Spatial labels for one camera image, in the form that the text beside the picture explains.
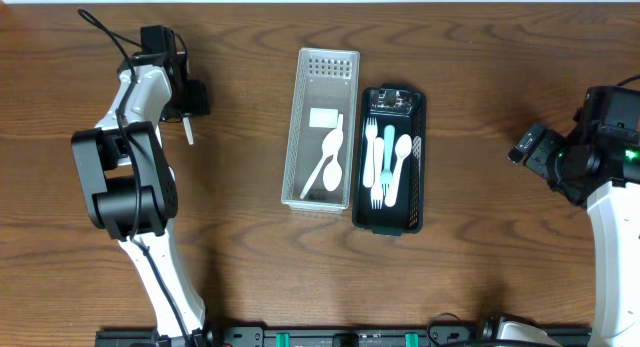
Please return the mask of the white spoon group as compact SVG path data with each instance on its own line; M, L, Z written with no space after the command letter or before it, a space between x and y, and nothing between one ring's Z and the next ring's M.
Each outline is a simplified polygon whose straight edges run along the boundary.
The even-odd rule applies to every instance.
M411 154L412 139L409 134L403 134L399 137L395 145L396 163L392 173L392 180L389 190L386 192L384 203L387 207L393 207L396 204L399 184L402 174L404 160Z

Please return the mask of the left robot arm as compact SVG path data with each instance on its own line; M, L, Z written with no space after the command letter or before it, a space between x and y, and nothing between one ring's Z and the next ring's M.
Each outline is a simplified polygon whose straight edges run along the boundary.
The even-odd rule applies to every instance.
M189 78L188 50L168 27L140 30L118 69L120 87L94 128L71 146L92 223L133 262L156 315L155 346L207 346L206 306L175 240L178 196L159 125L210 112L206 85Z

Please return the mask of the white fork group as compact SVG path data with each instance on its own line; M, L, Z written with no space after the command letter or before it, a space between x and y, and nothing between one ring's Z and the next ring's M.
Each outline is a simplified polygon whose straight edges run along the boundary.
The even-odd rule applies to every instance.
M382 188L381 174L383 170L384 140L376 137L373 142L374 184L370 190L371 207L374 210L382 208L384 192Z
M362 181L364 187L371 188L374 184L374 140L378 137L378 126L375 118L368 117L366 119L364 134L367 147Z

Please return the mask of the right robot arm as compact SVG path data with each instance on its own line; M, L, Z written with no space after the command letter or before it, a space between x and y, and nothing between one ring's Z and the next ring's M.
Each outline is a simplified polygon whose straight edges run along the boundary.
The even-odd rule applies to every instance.
M566 136L535 123L507 158L589 215L596 305L590 345L639 343L639 93L588 88Z

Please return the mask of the clear plastic basket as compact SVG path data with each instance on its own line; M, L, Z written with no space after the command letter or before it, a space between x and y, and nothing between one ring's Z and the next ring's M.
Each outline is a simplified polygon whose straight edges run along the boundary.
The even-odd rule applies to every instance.
M360 54L303 48L298 54L281 202L293 210L342 213L350 200ZM325 160L304 199L300 193L322 157L322 142L344 116L338 162L342 178L335 191L323 184Z

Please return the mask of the black plastic basket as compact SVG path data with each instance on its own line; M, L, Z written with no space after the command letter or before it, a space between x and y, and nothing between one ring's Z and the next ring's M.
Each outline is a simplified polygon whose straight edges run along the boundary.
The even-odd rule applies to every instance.
M424 93L410 85L383 84L369 87L362 94L359 117L359 141L357 144L357 184L354 192L352 221L356 227L368 229L375 234L400 236L417 233L423 226L426 105ZM408 135L410 152L399 170L399 186L395 204L382 204L379 209L372 206L371 190L364 185L366 156L374 151L373 143L366 138L366 125L377 125L377 136L384 136L384 129L394 128L394 139Z

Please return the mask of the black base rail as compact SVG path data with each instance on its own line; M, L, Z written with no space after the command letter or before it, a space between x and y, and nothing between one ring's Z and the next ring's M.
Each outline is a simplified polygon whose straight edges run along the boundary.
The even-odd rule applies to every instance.
M494 315L476 327L462 321L433 321L426 327L379 329L321 329L321 328L263 328L266 326L210 327L204 332L193 332L192 342L185 344L182 337L169 339L156 330L106 329L96 332L94 346L447 346L450 344L487 342L497 338L498 322L533 322L512 315ZM587 346L591 328L580 325L533 325L541 328L551 342L561 346Z

